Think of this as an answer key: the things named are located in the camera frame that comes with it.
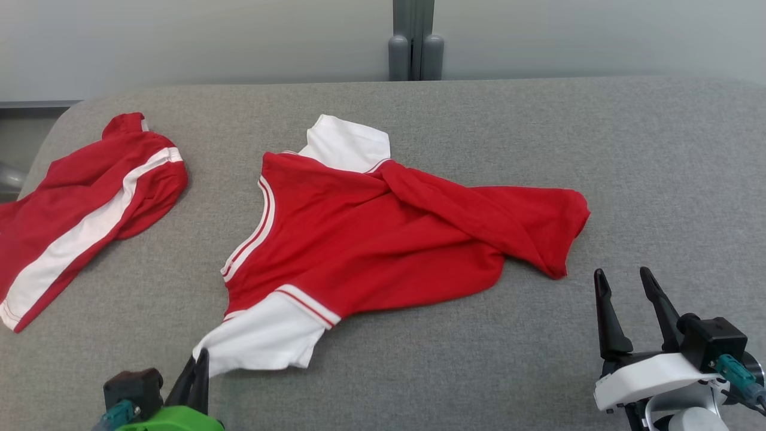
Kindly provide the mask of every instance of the white wall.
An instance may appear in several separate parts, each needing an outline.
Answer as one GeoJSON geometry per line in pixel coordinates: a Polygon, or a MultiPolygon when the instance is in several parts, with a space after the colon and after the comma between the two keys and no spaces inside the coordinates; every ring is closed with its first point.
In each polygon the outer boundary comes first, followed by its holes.
{"type": "Polygon", "coordinates": [[[0,0],[0,102],[388,79],[391,1],[0,0]]]}
{"type": "Polygon", "coordinates": [[[765,0],[436,0],[444,79],[697,74],[766,84],[765,0]]]}

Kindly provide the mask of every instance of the white trim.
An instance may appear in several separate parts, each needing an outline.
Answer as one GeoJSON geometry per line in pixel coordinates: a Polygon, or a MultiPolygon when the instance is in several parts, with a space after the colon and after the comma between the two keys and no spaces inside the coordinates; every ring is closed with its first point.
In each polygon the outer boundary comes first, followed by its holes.
{"type": "Polygon", "coordinates": [[[284,294],[270,293],[261,302],[237,311],[236,319],[218,325],[192,351],[210,354],[210,377],[237,368],[282,370],[309,366],[314,345],[326,327],[284,294]]]}
{"type": "Polygon", "coordinates": [[[277,209],[277,203],[274,200],[274,192],[269,186],[269,182],[262,176],[258,182],[260,191],[264,194],[264,210],[260,216],[260,222],[258,227],[255,228],[252,235],[247,237],[239,246],[234,250],[226,260],[226,265],[221,268],[221,275],[224,276],[224,281],[231,280],[234,274],[247,259],[250,253],[255,250],[261,243],[264,242],[266,237],[271,232],[274,225],[274,213],[277,209]]]}
{"type": "Polygon", "coordinates": [[[298,305],[301,308],[308,308],[309,311],[319,314],[319,316],[329,321],[332,325],[337,325],[338,322],[340,322],[340,316],[330,311],[327,307],[320,304],[316,299],[311,298],[306,292],[300,290],[296,286],[281,285],[275,291],[283,291],[292,295],[292,296],[288,296],[288,298],[290,298],[291,301],[295,301],[295,299],[297,299],[299,301],[298,305]]]}
{"type": "MultiPolygon", "coordinates": [[[[178,148],[169,147],[154,153],[146,163],[123,178],[123,187],[107,203],[83,217],[76,226],[55,239],[34,262],[22,269],[8,289],[6,307],[24,317],[77,256],[83,254],[114,229],[136,193],[139,178],[165,163],[180,161],[178,148]]],[[[13,329],[15,325],[6,326],[13,329]]]]}

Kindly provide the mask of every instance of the hem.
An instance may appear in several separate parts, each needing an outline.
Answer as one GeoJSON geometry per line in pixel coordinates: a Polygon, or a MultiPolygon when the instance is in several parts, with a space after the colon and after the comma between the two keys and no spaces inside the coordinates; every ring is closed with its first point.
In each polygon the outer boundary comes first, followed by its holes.
{"type": "Polygon", "coordinates": [[[331,319],[335,323],[340,320],[336,314],[294,286],[273,291],[250,308],[232,311],[227,318],[205,335],[192,351],[192,356],[196,358],[202,348],[208,349],[210,377],[237,368],[307,368],[314,346],[332,327],[323,319],[331,319]]]}
{"type": "Polygon", "coordinates": [[[585,206],[585,208],[575,216],[575,221],[572,224],[572,230],[570,231],[571,233],[568,236],[565,236],[565,239],[562,240],[561,248],[555,254],[553,262],[550,265],[545,266],[553,279],[558,280],[567,276],[567,256],[569,256],[569,250],[575,243],[575,239],[577,239],[582,233],[582,230],[585,229],[585,225],[588,223],[590,217],[591,211],[585,206]]]}
{"type": "Polygon", "coordinates": [[[8,300],[4,300],[0,304],[0,320],[2,320],[2,323],[8,327],[8,329],[14,332],[18,326],[18,322],[21,321],[21,318],[17,318],[11,312],[11,308],[8,306],[8,300]]]}

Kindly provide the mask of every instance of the red and white shirt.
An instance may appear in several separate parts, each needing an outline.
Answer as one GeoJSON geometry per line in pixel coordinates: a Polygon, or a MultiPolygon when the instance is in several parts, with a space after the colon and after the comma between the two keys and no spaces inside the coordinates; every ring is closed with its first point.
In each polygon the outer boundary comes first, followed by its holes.
{"type": "Polygon", "coordinates": [[[483,291],[506,256],[552,278],[589,211],[567,189],[463,187],[390,160],[388,135],[321,116],[298,153],[266,153],[264,211],[227,259],[224,322],[194,349],[210,375],[307,367],[324,331],[364,311],[483,291]]]}
{"type": "Polygon", "coordinates": [[[0,205],[2,323],[27,327],[106,244],[162,218],[187,182],[178,148],[138,112],[51,163],[34,192],[0,205]]]}

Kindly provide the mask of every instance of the gray cushion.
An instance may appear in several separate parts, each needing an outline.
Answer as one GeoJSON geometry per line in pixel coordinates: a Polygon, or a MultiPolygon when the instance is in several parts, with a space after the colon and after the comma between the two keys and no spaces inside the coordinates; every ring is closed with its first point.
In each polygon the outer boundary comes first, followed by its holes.
{"type": "MultiPolygon", "coordinates": [[[[727,317],[766,360],[763,87],[665,77],[161,87],[66,112],[25,192],[134,110],[178,145],[189,187],[25,331],[0,331],[2,429],[89,429],[101,385],[121,370],[157,367],[167,394],[221,321],[218,269],[260,219],[262,154],[299,150],[320,114],[386,131],[396,160],[468,186],[576,189],[593,215],[563,280],[508,261],[482,294],[343,321],[308,370],[216,377],[211,414],[227,429],[627,429],[592,396],[598,267],[637,350],[661,343],[638,277],[647,265],[680,312],[727,317]]],[[[741,407],[724,415],[732,429],[764,425],[741,407]]]]}

